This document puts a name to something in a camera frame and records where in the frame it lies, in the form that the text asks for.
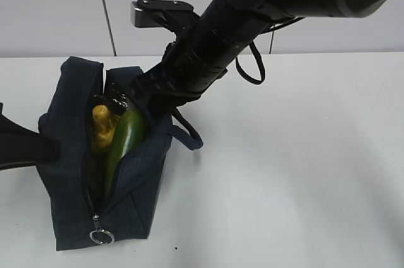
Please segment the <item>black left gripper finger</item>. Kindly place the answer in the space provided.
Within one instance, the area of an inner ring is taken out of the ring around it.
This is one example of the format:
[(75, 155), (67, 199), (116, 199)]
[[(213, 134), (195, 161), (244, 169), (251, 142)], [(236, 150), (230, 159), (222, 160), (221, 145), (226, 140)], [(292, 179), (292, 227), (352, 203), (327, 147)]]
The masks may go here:
[(3, 115), (1, 103), (1, 170), (57, 161), (61, 143), (26, 129)]

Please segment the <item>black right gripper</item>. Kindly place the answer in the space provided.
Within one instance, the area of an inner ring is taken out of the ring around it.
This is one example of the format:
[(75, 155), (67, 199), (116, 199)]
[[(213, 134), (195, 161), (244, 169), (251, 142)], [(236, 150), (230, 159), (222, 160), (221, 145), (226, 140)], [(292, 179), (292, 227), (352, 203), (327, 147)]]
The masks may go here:
[(135, 98), (146, 100), (154, 117), (197, 100), (251, 43), (248, 23), (225, 0), (212, 0), (193, 26), (174, 32), (159, 64), (132, 79)]

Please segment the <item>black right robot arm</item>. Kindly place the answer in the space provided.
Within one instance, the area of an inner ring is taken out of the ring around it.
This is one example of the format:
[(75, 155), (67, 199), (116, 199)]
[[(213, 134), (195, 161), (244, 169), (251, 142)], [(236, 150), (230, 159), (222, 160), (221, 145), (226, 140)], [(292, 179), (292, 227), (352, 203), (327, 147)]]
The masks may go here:
[(259, 78), (237, 66), (248, 82), (265, 81), (266, 70), (254, 41), (259, 35), (280, 30), (306, 18), (364, 18), (387, 0), (212, 0), (196, 14), (182, 1), (138, 0), (132, 21), (137, 28), (163, 27), (174, 33), (162, 60), (135, 78), (131, 86), (144, 98), (152, 114), (174, 111), (201, 95), (238, 63), (239, 54), (250, 48)]

